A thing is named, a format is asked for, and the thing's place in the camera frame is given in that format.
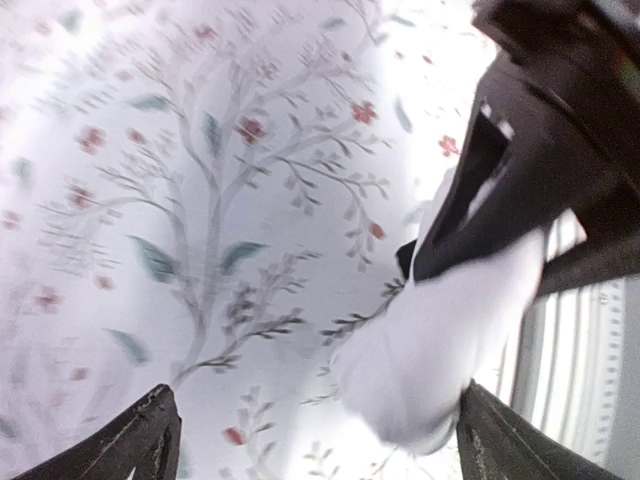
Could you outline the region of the white underwear black trim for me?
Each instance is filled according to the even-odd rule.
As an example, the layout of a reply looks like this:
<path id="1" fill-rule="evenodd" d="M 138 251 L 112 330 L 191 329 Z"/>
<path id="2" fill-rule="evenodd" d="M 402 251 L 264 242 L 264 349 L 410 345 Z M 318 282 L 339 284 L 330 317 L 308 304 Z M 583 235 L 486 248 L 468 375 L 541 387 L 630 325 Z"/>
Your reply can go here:
<path id="1" fill-rule="evenodd" d="M 454 435 L 471 380 L 495 361 L 534 302 L 546 233 L 423 282 L 408 279 L 386 311 L 335 351 L 346 411 L 384 444 L 426 456 Z"/>

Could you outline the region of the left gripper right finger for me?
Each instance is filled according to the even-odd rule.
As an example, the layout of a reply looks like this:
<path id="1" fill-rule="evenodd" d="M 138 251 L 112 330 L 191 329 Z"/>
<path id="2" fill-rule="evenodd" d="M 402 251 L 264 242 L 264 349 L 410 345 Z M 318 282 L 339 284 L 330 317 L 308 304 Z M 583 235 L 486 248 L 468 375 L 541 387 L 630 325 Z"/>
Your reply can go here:
<path id="1" fill-rule="evenodd" d="M 457 445 L 464 480 L 618 480 L 545 436 L 476 382 L 461 398 Z"/>

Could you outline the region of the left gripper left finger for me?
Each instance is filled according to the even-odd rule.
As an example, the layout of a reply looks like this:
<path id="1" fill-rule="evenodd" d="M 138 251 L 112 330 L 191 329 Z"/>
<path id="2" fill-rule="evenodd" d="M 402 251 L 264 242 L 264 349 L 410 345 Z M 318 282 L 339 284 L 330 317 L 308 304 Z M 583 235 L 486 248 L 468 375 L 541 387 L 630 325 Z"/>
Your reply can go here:
<path id="1" fill-rule="evenodd" d="M 159 384 L 95 434 L 16 480 L 174 479 L 180 440 L 174 393 Z"/>

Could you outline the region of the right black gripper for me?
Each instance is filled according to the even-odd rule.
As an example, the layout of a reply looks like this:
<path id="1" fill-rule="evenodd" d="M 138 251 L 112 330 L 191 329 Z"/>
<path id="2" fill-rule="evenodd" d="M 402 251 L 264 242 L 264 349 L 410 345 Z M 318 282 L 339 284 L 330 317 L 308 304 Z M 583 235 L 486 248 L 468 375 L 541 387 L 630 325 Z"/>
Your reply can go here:
<path id="1" fill-rule="evenodd" d="M 423 240 L 421 282 L 486 259 L 570 210 L 586 238 L 543 269 L 543 295 L 639 271 L 639 5 L 484 1 L 475 26 L 503 56 L 478 89 L 453 182 Z"/>

